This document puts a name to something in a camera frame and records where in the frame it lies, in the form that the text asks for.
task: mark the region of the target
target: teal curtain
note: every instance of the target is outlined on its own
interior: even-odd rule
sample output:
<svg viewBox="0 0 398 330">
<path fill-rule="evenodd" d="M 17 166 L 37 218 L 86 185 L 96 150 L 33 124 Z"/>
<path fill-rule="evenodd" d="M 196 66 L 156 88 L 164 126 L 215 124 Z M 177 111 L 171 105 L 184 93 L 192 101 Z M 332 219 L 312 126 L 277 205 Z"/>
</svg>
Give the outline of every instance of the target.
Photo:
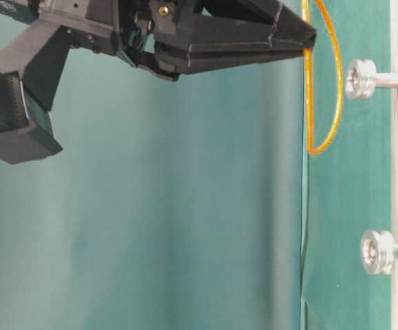
<svg viewBox="0 0 398 330">
<path fill-rule="evenodd" d="M 299 329 L 300 60 L 172 84 L 72 50 L 53 117 L 61 154 L 0 162 L 0 330 Z"/>
</svg>

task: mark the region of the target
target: green board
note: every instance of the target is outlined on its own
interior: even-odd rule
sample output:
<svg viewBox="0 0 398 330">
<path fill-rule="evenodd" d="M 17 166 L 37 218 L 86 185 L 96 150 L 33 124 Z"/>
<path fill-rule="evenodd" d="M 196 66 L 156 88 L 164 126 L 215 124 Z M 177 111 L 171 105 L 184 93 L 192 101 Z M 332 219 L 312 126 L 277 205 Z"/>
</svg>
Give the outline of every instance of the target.
<svg viewBox="0 0 398 330">
<path fill-rule="evenodd" d="M 327 1 L 338 33 L 344 72 L 354 58 L 390 69 L 389 1 Z M 315 58 L 316 137 L 330 127 L 336 98 L 329 36 L 312 4 L 318 28 Z M 365 230 L 389 230 L 390 92 L 346 101 L 331 148 L 307 162 L 303 326 L 312 330 L 390 328 L 390 278 L 368 276 L 360 263 Z"/>
</svg>

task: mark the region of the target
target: robotic arm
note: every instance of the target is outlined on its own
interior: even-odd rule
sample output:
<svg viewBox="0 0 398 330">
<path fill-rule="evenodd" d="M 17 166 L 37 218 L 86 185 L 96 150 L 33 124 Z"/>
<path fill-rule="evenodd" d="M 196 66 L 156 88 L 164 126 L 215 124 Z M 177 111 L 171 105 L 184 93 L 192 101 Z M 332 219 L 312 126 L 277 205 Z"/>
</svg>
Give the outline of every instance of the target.
<svg viewBox="0 0 398 330">
<path fill-rule="evenodd" d="M 30 24 L 0 51 L 0 159 L 10 164 L 62 150 L 50 111 L 70 48 L 176 81 L 302 56 L 316 39 L 277 0 L 4 0 L 0 13 Z M 144 50 L 151 34 L 154 53 Z"/>
</svg>

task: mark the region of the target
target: orange rubber band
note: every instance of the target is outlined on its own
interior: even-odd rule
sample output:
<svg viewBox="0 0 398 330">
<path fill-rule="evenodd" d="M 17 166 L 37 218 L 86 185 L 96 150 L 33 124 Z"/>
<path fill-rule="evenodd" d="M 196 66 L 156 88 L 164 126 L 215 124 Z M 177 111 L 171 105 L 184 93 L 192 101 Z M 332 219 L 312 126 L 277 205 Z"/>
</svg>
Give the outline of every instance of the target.
<svg viewBox="0 0 398 330">
<path fill-rule="evenodd" d="M 341 49 L 336 36 L 335 28 L 330 20 L 329 12 L 325 8 L 322 0 L 314 0 L 316 5 L 319 7 L 322 17 L 324 18 L 327 30 L 329 31 L 331 43 L 333 46 L 333 52 L 335 54 L 336 63 L 336 76 L 338 84 L 338 99 L 336 102 L 336 112 L 331 125 L 329 134 L 325 141 L 317 148 L 315 144 L 315 115 L 313 111 L 313 63 L 312 63 L 312 51 L 311 49 L 304 49 L 304 80 L 305 80 L 305 107 L 306 107 L 306 125 L 307 125 L 307 152 L 310 155 L 316 156 L 330 146 L 334 140 L 336 133 L 338 132 L 339 125 L 341 123 L 342 107 L 344 104 L 344 78 L 342 75 L 342 59 Z M 309 14 L 309 0 L 302 0 L 302 19 L 307 23 L 310 22 Z"/>
</svg>

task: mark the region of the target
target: metal peg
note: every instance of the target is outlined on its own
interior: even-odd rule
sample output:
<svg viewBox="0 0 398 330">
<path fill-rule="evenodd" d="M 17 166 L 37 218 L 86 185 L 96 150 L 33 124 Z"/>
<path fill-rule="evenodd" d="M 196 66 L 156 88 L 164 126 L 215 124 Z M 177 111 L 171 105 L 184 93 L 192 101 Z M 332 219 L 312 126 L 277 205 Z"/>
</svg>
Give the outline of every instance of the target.
<svg viewBox="0 0 398 330">
<path fill-rule="evenodd" d="M 398 244 L 389 232 L 365 232 L 361 239 L 361 259 L 370 275 L 389 275 L 398 260 Z"/>
<path fill-rule="evenodd" d="M 347 97 L 365 100 L 373 96 L 376 87 L 398 89 L 398 74 L 378 74 L 373 61 L 352 60 L 346 79 Z"/>
</svg>

